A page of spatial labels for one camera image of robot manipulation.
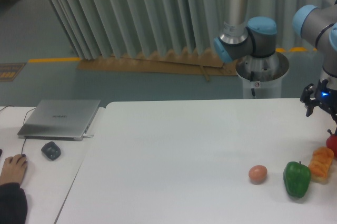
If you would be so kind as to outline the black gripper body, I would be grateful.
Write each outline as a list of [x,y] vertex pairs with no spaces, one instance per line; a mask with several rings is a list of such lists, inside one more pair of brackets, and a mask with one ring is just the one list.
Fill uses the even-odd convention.
[[314,93],[314,106],[318,106],[327,113],[336,112],[336,77],[321,78]]

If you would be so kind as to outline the dark sleeved forearm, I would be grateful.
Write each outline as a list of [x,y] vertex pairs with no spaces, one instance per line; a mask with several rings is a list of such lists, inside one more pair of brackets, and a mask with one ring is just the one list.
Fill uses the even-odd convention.
[[1,223],[25,223],[27,199],[19,183],[1,185]]

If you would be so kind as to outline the person's hand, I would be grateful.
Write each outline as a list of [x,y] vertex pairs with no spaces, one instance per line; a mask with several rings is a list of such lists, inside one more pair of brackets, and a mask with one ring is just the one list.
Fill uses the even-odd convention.
[[4,161],[4,165],[1,171],[1,185],[9,183],[22,184],[27,165],[21,166],[18,162],[21,159],[22,154],[15,155],[13,157],[7,157]]

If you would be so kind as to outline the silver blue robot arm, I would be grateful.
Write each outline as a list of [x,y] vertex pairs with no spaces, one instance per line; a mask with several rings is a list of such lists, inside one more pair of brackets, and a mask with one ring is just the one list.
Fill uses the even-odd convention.
[[[226,0],[223,30],[213,41],[219,58],[236,61],[246,98],[277,97],[276,82],[289,70],[287,58],[276,51],[277,25],[268,17],[245,19],[248,0]],[[307,85],[300,97],[306,115],[319,107],[336,119],[336,0],[330,7],[301,7],[292,26],[302,39],[324,55],[317,84]]]

